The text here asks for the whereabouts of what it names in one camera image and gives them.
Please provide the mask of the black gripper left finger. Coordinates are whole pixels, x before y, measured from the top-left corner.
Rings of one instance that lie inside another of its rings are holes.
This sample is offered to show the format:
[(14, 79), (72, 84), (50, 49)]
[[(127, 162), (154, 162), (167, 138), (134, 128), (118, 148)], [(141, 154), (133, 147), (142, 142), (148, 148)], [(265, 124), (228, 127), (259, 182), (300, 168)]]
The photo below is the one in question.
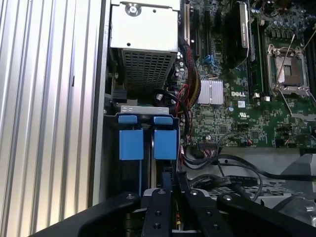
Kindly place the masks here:
[(162, 186), (141, 197), (124, 192), (34, 234), (36, 237), (169, 237), (171, 236), (169, 172)]

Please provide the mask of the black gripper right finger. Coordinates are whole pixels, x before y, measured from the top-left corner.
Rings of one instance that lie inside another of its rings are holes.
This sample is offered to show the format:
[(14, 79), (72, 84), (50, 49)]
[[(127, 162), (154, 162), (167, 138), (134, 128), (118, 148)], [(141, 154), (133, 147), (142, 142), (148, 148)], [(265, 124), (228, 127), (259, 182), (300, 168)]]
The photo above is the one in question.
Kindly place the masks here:
[(314, 237), (315, 227), (235, 194), (213, 200), (190, 188), (185, 172), (177, 173), (193, 219), (205, 237)]

